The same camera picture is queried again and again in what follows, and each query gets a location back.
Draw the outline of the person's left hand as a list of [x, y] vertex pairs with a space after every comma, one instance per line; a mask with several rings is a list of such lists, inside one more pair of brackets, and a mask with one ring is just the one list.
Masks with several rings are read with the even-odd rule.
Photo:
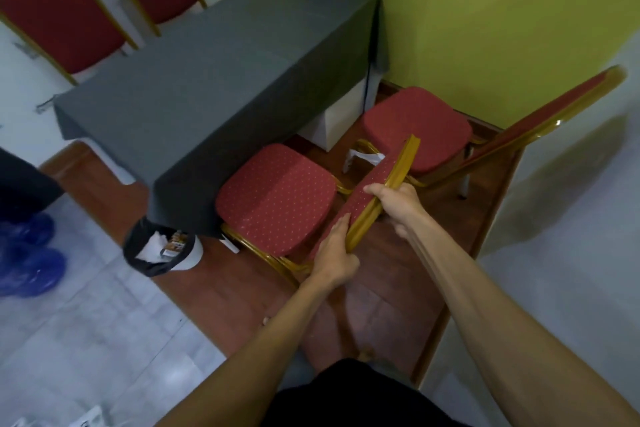
[[329, 294], [343, 286], [356, 275], [360, 267], [359, 258], [353, 253], [328, 254], [327, 237], [318, 247], [310, 276], [303, 282], [304, 287], [322, 294]]

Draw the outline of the person's right hand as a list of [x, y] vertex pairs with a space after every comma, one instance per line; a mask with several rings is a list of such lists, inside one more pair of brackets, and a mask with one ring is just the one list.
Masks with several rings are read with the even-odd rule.
[[393, 189], [397, 191], [397, 201], [380, 203], [396, 234], [408, 240], [416, 224], [427, 216], [427, 213], [420, 203], [416, 189], [411, 184], [402, 183], [398, 188]]

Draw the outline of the red dotted gold-framed chair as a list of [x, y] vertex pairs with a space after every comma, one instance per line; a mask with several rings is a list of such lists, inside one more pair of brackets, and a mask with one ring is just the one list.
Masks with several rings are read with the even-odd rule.
[[408, 176], [420, 146], [414, 135], [402, 142], [350, 190], [327, 169], [283, 145], [262, 148], [220, 188], [215, 209], [221, 231], [275, 269], [294, 289], [298, 277], [310, 273], [319, 243], [302, 264], [289, 255], [306, 242], [329, 216], [338, 194], [345, 196], [318, 242], [336, 221], [349, 214], [346, 250], [352, 252], [383, 211], [380, 200], [367, 194], [372, 183], [397, 189]]
[[626, 70], [611, 66], [538, 108], [491, 139], [475, 138], [469, 120], [421, 87], [409, 87], [362, 116], [365, 138], [350, 149], [385, 156], [409, 135], [420, 139], [406, 181], [434, 189], [460, 180], [458, 195], [468, 197], [470, 175], [504, 153], [523, 150], [616, 89]]

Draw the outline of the person's right forearm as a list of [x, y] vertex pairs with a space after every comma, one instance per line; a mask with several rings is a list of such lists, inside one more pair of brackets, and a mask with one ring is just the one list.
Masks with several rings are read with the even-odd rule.
[[402, 222], [513, 427], [640, 427], [629, 402], [514, 302], [427, 213], [410, 213]]

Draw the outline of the person's left forearm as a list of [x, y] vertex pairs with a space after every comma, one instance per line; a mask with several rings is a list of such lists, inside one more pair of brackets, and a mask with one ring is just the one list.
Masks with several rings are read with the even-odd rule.
[[155, 427], [258, 427], [318, 308], [348, 279], [314, 271], [266, 326]]

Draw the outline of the white paper tag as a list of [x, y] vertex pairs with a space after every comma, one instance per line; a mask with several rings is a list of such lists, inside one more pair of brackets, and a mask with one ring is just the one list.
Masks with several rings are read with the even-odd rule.
[[346, 174], [347, 172], [349, 172], [354, 160], [357, 158], [364, 160], [373, 166], [377, 166], [382, 160], [385, 159], [385, 155], [382, 153], [363, 153], [356, 151], [355, 149], [349, 149], [342, 166], [342, 173]]

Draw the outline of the white box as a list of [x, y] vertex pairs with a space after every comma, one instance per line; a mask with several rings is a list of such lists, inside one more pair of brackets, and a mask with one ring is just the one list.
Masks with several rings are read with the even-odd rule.
[[301, 128], [297, 135], [329, 152], [364, 113], [367, 78]]

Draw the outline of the person's black clothing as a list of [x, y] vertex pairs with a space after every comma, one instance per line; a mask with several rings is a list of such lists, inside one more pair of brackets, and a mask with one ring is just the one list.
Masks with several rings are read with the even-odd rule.
[[345, 358], [311, 378], [287, 373], [260, 427], [470, 427], [420, 391]]

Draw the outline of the rubbish in bin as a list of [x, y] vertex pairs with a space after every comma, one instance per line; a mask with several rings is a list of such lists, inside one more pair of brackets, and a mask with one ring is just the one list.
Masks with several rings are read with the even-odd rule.
[[149, 264], [162, 264], [176, 259], [188, 244], [188, 234], [176, 231], [166, 237], [156, 231], [136, 255], [136, 259]]

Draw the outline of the white bin with black bag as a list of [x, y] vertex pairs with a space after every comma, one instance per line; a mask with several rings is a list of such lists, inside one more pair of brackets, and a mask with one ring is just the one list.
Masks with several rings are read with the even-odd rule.
[[122, 252], [129, 266], [149, 278], [192, 269], [204, 254], [197, 235], [157, 225], [146, 216], [129, 230]]

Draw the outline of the grey tablecloth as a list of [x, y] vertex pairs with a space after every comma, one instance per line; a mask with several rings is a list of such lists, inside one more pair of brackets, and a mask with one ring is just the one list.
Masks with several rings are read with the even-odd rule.
[[381, 0], [220, 0], [56, 98], [149, 189], [146, 218], [218, 238], [220, 187], [367, 76], [388, 68]]

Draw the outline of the blue shoe cover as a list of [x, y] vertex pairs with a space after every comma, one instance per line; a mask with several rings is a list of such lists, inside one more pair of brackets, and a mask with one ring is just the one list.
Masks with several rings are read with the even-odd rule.
[[58, 250], [24, 243], [0, 246], [0, 298], [32, 298], [52, 291], [67, 272]]
[[44, 247], [52, 241], [55, 234], [55, 222], [45, 212], [35, 213], [26, 221], [0, 220], [0, 236], [10, 237], [28, 245]]

